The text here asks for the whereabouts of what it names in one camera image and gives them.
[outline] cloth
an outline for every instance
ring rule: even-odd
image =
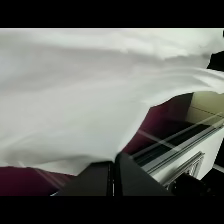
[[[78,175],[113,161],[150,107],[224,92],[222,29],[0,29],[0,166]]]

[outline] wrinkled white cloth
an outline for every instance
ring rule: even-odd
[[[224,92],[223,29],[0,29],[0,166],[113,161],[148,109]]]

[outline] white fabric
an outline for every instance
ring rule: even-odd
[[[0,29],[0,166],[113,161],[148,109],[224,92],[222,29]]]

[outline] white cloth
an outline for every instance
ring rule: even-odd
[[[113,161],[148,109],[224,92],[222,29],[0,29],[0,166],[77,175]]]

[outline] dark floor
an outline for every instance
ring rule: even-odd
[[[213,168],[202,181],[212,189],[214,196],[224,196],[224,173]]]

